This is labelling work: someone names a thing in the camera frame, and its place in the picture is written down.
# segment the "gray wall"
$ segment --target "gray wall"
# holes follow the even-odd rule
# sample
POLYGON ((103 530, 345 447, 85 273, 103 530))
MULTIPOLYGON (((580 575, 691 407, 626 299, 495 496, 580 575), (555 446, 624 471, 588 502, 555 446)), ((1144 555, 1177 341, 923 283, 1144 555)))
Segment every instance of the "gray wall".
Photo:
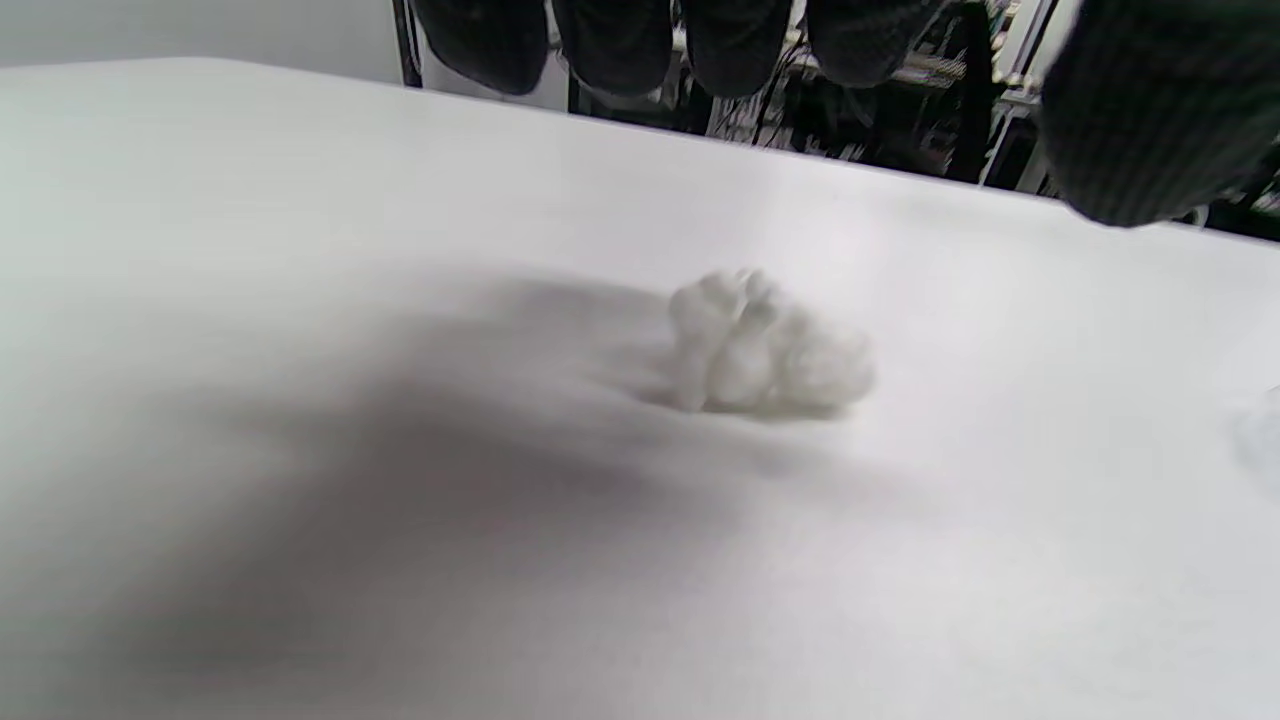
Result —
POLYGON ((385 0, 0 0, 0 67, 165 55, 399 81, 385 0))

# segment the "black cloth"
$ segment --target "black cloth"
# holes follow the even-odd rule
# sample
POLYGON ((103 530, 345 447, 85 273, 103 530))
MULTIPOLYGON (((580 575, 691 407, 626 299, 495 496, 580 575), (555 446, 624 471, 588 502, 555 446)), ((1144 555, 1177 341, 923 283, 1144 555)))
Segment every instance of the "black cloth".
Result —
POLYGON ((782 53, 791 0, 684 0, 694 77, 717 97, 755 95, 782 53))
POLYGON ((644 95, 671 67, 669 0, 554 0, 564 58, 586 86, 644 95))
POLYGON ((809 0, 809 44, 845 87, 876 87, 902 67, 948 0, 809 0))
POLYGON ((543 0, 413 0, 444 67, 507 95, 538 87, 547 64, 543 0))
POLYGON ((1280 0, 1085 0, 1041 128, 1087 218, 1137 227, 1210 202, 1280 132, 1280 0))

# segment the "dark fabric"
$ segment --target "dark fabric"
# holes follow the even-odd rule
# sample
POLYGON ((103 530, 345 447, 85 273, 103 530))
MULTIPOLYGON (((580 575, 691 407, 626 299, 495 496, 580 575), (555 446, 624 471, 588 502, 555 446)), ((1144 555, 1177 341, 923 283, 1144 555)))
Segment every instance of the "dark fabric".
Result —
POLYGON ((447 68, 507 95, 538 87, 549 51, 543 0, 413 0, 413 9, 447 68))
POLYGON ((1280 3, 1085 0, 1041 126, 1055 184, 1093 220, 1210 202, 1280 132, 1280 3))
POLYGON ((809 44, 822 72, 846 87, 876 87, 906 54, 947 0, 809 0, 809 44))
POLYGON ((564 58, 586 86, 644 95, 671 67, 669 0, 554 0, 564 58))
POLYGON ((689 60, 717 97, 764 87, 782 53, 791 0, 685 0, 689 60))

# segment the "white fluffy cotton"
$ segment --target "white fluffy cotton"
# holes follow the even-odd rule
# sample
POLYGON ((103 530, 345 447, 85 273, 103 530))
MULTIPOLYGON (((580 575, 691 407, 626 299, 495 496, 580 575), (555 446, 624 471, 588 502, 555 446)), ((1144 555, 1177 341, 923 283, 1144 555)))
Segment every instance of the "white fluffy cotton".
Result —
POLYGON ((687 411, 835 410, 874 382, 870 340, 788 297, 764 273, 713 273, 671 299, 676 398, 687 411))

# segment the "wire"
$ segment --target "wire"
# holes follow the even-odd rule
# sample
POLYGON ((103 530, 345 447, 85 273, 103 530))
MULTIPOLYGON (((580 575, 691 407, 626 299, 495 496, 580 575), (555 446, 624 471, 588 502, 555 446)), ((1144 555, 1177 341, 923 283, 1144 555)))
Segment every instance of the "wire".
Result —
POLYGON ((728 100, 717 100, 717 102, 719 104, 718 106, 721 117, 716 120, 716 127, 709 133, 712 137, 719 137, 719 132, 726 127, 728 127, 730 120, 733 119, 733 115, 736 115, 741 109, 740 97, 730 97, 728 100))
MULTIPOLYGON (((783 113, 786 113, 786 95, 785 95, 786 94, 786 87, 782 88, 782 92, 783 92, 783 96, 782 96, 783 97, 783 113)), ((773 132, 769 135, 769 140, 764 141, 764 146, 765 147, 773 147, 773 141, 777 140, 780 135, 782 135, 782 123, 781 122, 778 124, 773 126, 773 132)))
POLYGON ((764 96, 760 100, 760 111, 755 115, 755 132, 751 135, 751 145, 760 143, 760 132, 764 131, 764 114, 768 113, 769 105, 773 104, 773 94, 778 90, 778 82, 782 79, 782 76, 787 72, 791 64, 795 63, 796 58, 800 55, 801 47, 806 47, 804 31, 800 31, 800 37, 796 38, 795 45, 782 54, 778 64, 773 68, 773 76, 769 78, 769 87, 764 91, 764 96))
POLYGON ((407 0, 392 0, 396 15, 396 41, 401 56, 401 77, 407 87, 422 87, 422 58, 417 49, 417 20, 407 0))

